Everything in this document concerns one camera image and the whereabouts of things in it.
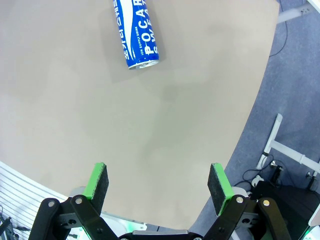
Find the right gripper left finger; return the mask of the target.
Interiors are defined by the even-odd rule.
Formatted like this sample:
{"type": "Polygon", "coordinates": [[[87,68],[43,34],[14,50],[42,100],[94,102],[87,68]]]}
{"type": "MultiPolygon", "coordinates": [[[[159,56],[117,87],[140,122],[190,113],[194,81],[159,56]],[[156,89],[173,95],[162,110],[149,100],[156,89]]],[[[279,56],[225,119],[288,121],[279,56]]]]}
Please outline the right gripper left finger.
{"type": "Polygon", "coordinates": [[[82,194],[64,202],[45,198],[38,209],[29,234],[30,240],[65,240],[72,228],[83,228],[91,240],[117,240],[117,235],[101,217],[109,186],[105,163],[94,165],[82,194]]]}

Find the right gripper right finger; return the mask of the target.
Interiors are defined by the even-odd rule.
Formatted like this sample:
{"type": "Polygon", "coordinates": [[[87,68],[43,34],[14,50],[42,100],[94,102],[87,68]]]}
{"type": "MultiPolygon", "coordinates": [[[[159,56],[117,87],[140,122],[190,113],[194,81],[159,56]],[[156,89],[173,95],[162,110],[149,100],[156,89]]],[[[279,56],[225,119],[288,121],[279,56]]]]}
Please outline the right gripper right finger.
{"type": "Polygon", "coordinates": [[[237,227],[249,228],[255,240],[291,239],[276,201],[235,194],[220,163],[211,164],[207,186],[217,219],[204,235],[205,240],[228,240],[237,227]]]}

